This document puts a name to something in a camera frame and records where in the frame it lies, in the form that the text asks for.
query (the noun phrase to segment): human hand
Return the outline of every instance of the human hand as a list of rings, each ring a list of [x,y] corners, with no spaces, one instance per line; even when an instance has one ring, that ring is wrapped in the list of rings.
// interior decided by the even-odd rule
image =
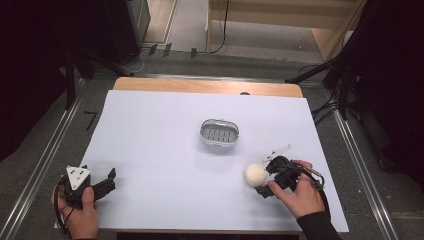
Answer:
[[[302,160],[293,160],[293,163],[302,167],[312,168],[311,163]],[[296,219],[311,213],[325,211],[321,195],[312,186],[312,179],[303,173],[299,177],[294,193],[285,192],[273,180],[268,181],[268,186]]]
[[[58,197],[58,207],[67,219],[65,224],[71,234],[72,239],[97,238],[99,231],[99,220],[94,205],[94,191],[92,187],[87,187],[82,194],[82,209],[73,209],[68,206],[66,200]],[[54,204],[54,191],[50,202]]]

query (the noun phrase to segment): black sleeve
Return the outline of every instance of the black sleeve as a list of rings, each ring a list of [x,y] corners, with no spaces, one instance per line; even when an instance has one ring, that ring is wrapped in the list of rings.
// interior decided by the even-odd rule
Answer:
[[[326,212],[317,212],[297,219],[308,240],[339,240],[341,239],[331,224]]]

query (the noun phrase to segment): white paper sheet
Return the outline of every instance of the white paper sheet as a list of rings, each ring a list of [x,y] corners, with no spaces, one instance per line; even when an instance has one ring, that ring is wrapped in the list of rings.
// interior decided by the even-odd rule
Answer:
[[[233,148],[201,141],[211,118],[239,127]],[[323,174],[332,223],[347,232],[306,99],[110,91],[81,165],[93,184],[116,168],[116,190],[98,201],[100,228],[300,231],[276,197],[263,199],[243,178],[249,163],[287,144],[287,158]]]

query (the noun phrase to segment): white ball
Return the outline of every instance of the white ball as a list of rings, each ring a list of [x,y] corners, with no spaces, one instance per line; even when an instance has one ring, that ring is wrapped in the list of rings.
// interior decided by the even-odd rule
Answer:
[[[244,171],[244,179],[252,187],[258,187],[266,181],[266,171],[262,164],[251,163],[246,167]]]

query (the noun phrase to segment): floor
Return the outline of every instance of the floor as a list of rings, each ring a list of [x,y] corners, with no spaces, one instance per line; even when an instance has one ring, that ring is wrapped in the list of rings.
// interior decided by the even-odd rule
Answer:
[[[283,82],[284,79],[297,76],[302,67],[322,62],[310,29],[234,23],[228,23],[225,48],[218,54],[190,58],[191,48],[205,50],[206,7],[207,0],[178,0],[166,36],[166,43],[172,43],[171,54],[166,58],[161,56],[163,51],[157,51],[152,56],[143,54],[143,62],[134,59],[125,67],[138,69],[143,66],[139,72],[134,73],[136,76],[186,75]],[[217,31],[214,34],[212,49],[220,45],[218,22],[215,23],[214,29]],[[325,89],[320,85],[324,74],[325,72],[301,84],[311,109],[320,107],[328,98]],[[16,232],[11,233],[14,238],[4,237],[7,229],[3,228],[0,239],[61,238],[53,229],[54,214],[49,203],[52,186],[58,180],[62,169],[67,165],[79,164],[98,121],[96,118],[88,128],[92,116],[85,112],[101,113],[105,95],[113,87],[115,79],[113,73],[96,66],[95,78],[82,81],[78,85],[81,93],[78,107],[75,107],[73,112],[64,113],[66,96],[59,98],[34,127],[20,149],[0,163],[0,226],[7,223],[9,215],[22,217],[21,222],[14,223],[20,226]],[[67,131],[55,132],[58,123],[63,124]],[[346,130],[346,127],[352,133],[353,145],[356,145],[359,152],[352,152],[347,147],[348,143],[352,144],[352,139],[349,141],[348,137],[341,133],[341,129]],[[422,238],[424,194],[418,184],[408,176],[402,173],[389,174],[381,170],[376,151],[372,148],[361,123],[351,115],[347,122],[340,121],[337,115],[334,115],[320,123],[317,131],[350,228],[350,232],[341,234],[341,237]],[[60,142],[52,146],[49,140],[55,134]],[[52,155],[46,156],[46,146],[50,146]],[[354,158],[362,160],[366,167],[365,173],[358,170]],[[46,163],[45,172],[39,170],[43,167],[39,164],[42,162]],[[39,185],[32,184],[32,174],[41,178]],[[367,174],[371,179],[371,186],[361,177]],[[28,186],[32,187],[32,198],[18,201],[20,193]],[[369,195],[368,188],[375,188],[377,195]],[[390,216],[388,224],[392,224],[394,230],[391,235],[384,234],[382,230],[381,219],[373,208],[375,205],[372,202],[375,200],[381,201],[384,208],[380,210],[383,210],[383,213],[386,211]],[[14,208],[20,207],[23,212],[12,212]],[[116,235],[102,232],[99,237],[115,239]]]

